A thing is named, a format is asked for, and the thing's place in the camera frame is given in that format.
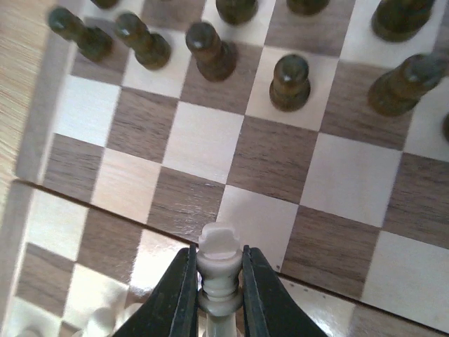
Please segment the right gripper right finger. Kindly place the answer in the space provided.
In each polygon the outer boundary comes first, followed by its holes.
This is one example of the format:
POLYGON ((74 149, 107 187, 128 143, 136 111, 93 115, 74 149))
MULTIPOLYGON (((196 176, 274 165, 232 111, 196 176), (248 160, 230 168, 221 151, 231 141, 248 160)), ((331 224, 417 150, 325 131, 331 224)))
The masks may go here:
POLYGON ((296 304, 257 247, 243 248, 245 336, 322 336, 323 330, 296 304))

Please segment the white rook piece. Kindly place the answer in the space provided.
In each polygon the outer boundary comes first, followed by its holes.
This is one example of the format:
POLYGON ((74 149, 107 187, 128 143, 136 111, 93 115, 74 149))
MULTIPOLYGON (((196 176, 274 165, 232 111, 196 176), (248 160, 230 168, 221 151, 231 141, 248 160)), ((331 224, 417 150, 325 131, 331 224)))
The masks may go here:
POLYGON ((199 237, 196 254, 201 275, 199 307, 206 313, 204 336, 240 336, 236 312, 243 305, 239 286, 242 269, 241 244, 229 223, 209 223, 199 237))

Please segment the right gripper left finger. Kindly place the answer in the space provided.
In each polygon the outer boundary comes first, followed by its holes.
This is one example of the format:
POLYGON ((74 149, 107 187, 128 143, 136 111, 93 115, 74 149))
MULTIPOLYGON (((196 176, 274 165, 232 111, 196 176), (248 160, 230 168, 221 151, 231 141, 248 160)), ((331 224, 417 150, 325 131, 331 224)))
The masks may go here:
POLYGON ((114 333, 116 337, 198 336, 196 246, 178 251, 143 305, 114 333))

